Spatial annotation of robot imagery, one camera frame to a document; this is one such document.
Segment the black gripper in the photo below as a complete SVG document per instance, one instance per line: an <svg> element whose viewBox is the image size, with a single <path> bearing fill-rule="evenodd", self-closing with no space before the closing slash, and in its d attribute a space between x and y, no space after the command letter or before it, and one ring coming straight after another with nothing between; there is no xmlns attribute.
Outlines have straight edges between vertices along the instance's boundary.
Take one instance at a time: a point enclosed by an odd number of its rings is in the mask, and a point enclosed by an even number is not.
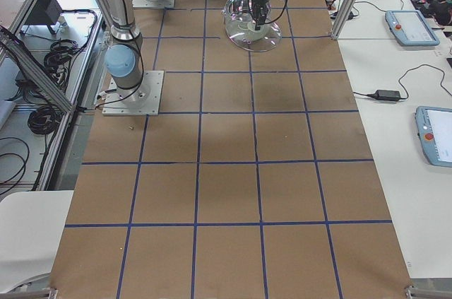
<svg viewBox="0 0 452 299"><path fill-rule="evenodd" d="M254 20L265 20L269 11L269 0L251 0L251 14Z"/></svg>

